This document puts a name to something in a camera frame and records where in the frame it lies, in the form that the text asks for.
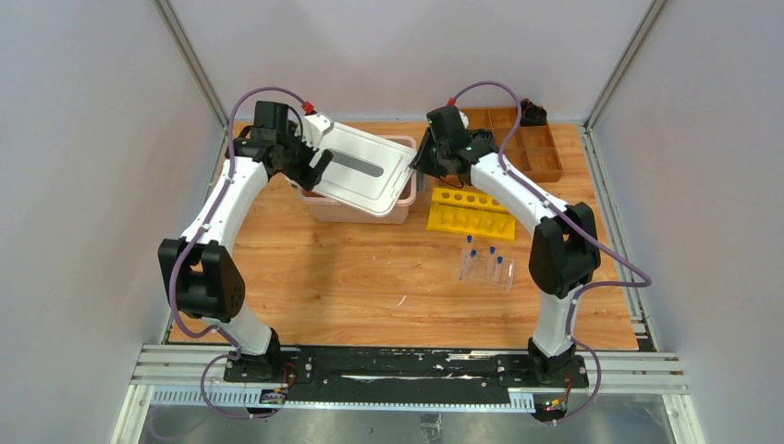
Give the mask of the white bin lid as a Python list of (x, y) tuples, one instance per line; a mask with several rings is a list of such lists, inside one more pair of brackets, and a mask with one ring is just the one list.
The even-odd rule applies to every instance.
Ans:
[(334, 159), (312, 191), (370, 216), (388, 216), (410, 182), (416, 147), (408, 136), (378, 136), (335, 121), (311, 165), (325, 149)]

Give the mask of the yellow test tube rack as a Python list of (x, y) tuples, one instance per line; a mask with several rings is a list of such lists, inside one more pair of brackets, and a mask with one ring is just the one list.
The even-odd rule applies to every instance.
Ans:
[(428, 230), (514, 242), (516, 224), (517, 219), (487, 194), (433, 188), (426, 222)]

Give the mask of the blue capped tube front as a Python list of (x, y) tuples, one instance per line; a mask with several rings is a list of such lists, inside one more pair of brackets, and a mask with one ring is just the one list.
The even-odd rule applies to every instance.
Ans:
[(496, 258), (496, 263), (494, 267), (494, 282), (496, 284), (500, 284), (502, 280), (502, 272), (503, 272), (503, 257), (498, 256)]

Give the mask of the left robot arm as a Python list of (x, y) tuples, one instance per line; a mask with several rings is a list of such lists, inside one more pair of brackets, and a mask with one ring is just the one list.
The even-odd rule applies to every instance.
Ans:
[(233, 346), (230, 381), (286, 379), (276, 331), (245, 303), (246, 283), (232, 256), (251, 204), (269, 179), (284, 174), (311, 190), (333, 160), (320, 146), (334, 128), (310, 103), (299, 115), (289, 105), (259, 101), (253, 121), (231, 137), (218, 182), (194, 221), (164, 239), (158, 260), (175, 324), (192, 339), (217, 333)]

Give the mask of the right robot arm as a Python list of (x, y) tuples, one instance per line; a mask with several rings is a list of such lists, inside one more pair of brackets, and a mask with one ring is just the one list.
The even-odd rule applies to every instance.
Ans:
[(601, 263), (594, 212), (586, 203), (566, 203), (525, 177), (493, 136), (467, 129), (456, 106), (432, 110), (426, 119), (412, 167), (438, 179), (455, 175), (488, 194), (532, 237), (528, 269), (540, 290), (540, 308), (524, 367), (533, 382), (551, 386), (574, 362), (578, 292)]

